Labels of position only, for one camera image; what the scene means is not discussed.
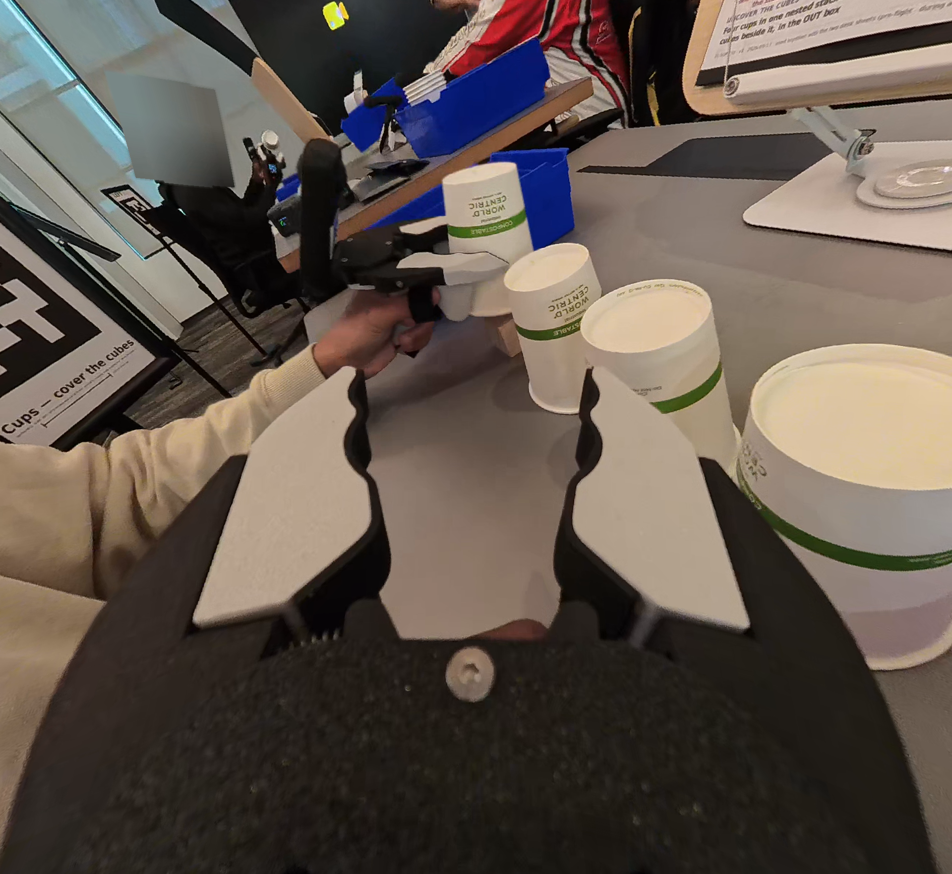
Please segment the black office chair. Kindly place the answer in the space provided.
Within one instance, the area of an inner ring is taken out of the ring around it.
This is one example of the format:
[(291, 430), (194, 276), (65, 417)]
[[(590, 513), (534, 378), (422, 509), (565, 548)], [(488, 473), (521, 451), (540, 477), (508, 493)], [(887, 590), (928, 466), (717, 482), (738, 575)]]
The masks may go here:
[(306, 315), (311, 306), (303, 297), (300, 273), (287, 273), (273, 252), (257, 253), (237, 266), (224, 266), (220, 276), (232, 302), (246, 319), (261, 317), (277, 306), (297, 303)]

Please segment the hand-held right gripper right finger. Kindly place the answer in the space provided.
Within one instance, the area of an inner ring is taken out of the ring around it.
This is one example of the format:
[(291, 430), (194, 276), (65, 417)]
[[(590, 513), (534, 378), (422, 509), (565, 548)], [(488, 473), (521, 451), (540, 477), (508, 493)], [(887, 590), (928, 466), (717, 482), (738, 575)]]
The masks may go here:
[(554, 547), (562, 602), (601, 639), (643, 646), (666, 620), (744, 634), (750, 619), (693, 445), (607, 368), (589, 368), (577, 472)]

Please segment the person's left hand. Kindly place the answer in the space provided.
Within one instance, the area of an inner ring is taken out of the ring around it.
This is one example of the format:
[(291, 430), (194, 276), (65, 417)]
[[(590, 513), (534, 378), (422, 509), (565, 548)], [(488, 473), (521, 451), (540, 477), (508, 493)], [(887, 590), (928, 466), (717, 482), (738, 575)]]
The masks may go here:
[(311, 354), (325, 378), (346, 367), (371, 378), (399, 354), (423, 349), (435, 325), (413, 320), (406, 294), (355, 291), (342, 316), (311, 347)]

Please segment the wooden-edged table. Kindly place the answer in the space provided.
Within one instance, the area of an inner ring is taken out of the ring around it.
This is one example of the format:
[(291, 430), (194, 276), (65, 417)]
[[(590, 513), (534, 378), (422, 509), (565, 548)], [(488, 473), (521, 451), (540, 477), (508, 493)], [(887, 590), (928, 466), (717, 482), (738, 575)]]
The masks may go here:
[(372, 201), (356, 203), (344, 210), (338, 220), (338, 239), (344, 240), (373, 226), (378, 220), (438, 187), (447, 175), (481, 163), (491, 154), (506, 150), (533, 130), (580, 104), (592, 93), (591, 78), (565, 82), (547, 89), (541, 101), (461, 147), (455, 153), (434, 158), (406, 183)]

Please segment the blue plastic bin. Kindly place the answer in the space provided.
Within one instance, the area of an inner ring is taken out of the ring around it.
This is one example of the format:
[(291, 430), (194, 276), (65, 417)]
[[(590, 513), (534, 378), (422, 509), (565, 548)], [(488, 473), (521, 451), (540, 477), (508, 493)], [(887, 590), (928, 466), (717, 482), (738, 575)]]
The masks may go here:
[(438, 99), (399, 110), (395, 119), (418, 158), (453, 154), (541, 101), (549, 78), (541, 42), (532, 38), (450, 81)]
[[(574, 230), (567, 154), (565, 148), (556, 148), (499, 152), (489, 157), (489, 162), (517, 166), (533, 249), (546, 248)], [(371, 225), (387, 226), (445, 214), (444, 195), (438, 185)]]
[(365, 153), (380, 143), (387, 122), (396, 119), (398, 112), (407, 106), (398, 77), (392, 77), (377, 91), (366, 95), (342, 120), (342, 133), (360, 153)]

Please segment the black tape strip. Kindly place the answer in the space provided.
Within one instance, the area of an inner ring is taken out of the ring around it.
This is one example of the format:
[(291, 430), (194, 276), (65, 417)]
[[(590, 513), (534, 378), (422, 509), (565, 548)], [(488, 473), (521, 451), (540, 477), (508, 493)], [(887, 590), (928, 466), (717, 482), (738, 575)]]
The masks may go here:
[(810, 133), (693, 138), (646, 166), (589, 165), (582, 174), (788, 181), (831, 152)]

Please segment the black and white floor sign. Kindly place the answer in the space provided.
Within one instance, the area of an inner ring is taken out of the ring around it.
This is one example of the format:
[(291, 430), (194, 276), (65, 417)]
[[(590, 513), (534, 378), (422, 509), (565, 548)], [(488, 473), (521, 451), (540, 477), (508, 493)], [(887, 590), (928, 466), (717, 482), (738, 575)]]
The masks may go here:
[(6, 200), (1, 221), (2, 443), (69, 450), (179, 359), (167, 337)]

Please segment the small printed tag sign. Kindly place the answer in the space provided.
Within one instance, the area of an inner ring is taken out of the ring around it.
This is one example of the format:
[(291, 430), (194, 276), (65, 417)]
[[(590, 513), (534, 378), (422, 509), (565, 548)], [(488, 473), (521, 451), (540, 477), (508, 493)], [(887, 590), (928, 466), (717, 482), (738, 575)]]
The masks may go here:
[(120, 184), (101, 189), (100, 192), (153, 236), (161, 237), (164, 235), (154, 219), (156, 208), (133, 187), (128, 184)]

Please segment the large black screen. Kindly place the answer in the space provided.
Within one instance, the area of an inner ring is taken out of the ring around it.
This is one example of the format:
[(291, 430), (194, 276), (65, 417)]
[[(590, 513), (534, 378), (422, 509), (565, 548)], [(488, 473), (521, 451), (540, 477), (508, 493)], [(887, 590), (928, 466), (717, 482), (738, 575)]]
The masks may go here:
[[(350, 20), (331, 32), (322, 15), (343, 2)], [(231, 0), (262, 58), (292, 93), (340, 131), (356, 71), (373, 93), (397, 76), (411, 82), (467, 22), (429, 0)]]

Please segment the person's left forearm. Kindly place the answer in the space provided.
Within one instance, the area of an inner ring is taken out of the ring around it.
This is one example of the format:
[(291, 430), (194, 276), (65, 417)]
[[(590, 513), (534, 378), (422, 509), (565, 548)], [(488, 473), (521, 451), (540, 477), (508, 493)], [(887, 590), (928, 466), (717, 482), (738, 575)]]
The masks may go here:
[(198, 417), (122, 434), (106, 448), (2, 446), (2, 605), (109, 596), (223, 463), (340, 368), (360, 363), (313, 346)]

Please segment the person's cream sweater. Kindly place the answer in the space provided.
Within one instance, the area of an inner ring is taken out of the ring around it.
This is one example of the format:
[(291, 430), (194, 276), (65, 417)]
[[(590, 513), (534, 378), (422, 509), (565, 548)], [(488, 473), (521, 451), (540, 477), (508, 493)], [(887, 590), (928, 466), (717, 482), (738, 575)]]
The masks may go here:
[(99, 600), (1, 580), (1, 833), (31, 746)]

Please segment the black jacket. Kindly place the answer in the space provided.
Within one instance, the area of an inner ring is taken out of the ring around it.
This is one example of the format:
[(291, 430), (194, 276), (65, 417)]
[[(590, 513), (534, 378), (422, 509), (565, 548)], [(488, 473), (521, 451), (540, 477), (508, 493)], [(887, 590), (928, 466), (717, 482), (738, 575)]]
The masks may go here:
[(630, 106), (636, 127), (694, 122), (683, 71), (695, 12), (688, 0), (632, 0), (627, 30)]

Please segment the white paper cup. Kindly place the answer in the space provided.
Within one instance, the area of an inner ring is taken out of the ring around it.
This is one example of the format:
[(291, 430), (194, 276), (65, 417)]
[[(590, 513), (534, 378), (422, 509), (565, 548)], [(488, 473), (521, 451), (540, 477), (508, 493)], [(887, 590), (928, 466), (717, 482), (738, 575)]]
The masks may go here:
[(757, 381), (736, 474), (874, 670), (951, 643), (951, 358), (819, 348)]
[[(442, 184), (449, 252), (487, 251), (509, 268), (533, 252), (517, 166), (490, 162), (448, 175)], [(470, 314), (487, 318), (510, 313), (506, 273), (464, 286)]]
[(563, 242), (535, 250), (510, 266), (504, 285), (532, 400), (577, 414), (588, 367), (581, 324), (602, 296), (589, 249)]
[(700, 457), (729, 474), (736, 428), (712, 302), (682, 280), (649, 280), (603, 295), (583, 317), (587, 361), (607, 368), (680, 428)]

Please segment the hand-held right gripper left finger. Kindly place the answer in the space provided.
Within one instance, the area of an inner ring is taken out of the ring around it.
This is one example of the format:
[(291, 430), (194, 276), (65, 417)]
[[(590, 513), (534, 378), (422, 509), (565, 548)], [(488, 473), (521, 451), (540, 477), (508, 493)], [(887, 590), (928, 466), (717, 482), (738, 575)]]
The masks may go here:
[(244, 462), (193, 613), (199, 630), (390, 630), (390, 547), (363, 372), (344, 368), (276, 419)]

